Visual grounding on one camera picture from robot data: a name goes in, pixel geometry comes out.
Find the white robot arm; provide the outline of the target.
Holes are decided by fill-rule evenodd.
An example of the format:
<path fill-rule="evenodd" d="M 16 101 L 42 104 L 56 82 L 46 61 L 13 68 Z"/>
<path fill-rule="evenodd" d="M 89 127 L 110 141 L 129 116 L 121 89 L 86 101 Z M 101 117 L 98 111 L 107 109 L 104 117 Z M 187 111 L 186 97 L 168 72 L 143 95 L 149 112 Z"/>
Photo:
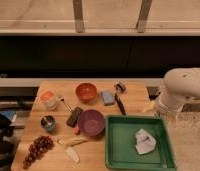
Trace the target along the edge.
<path fill-rule="evenodd" d="M 163 88 L 153 110 L 160 117 L 176 117 L 190 98 L 200 99 L 200 68 L 171 69 L 163 78 Z"/>

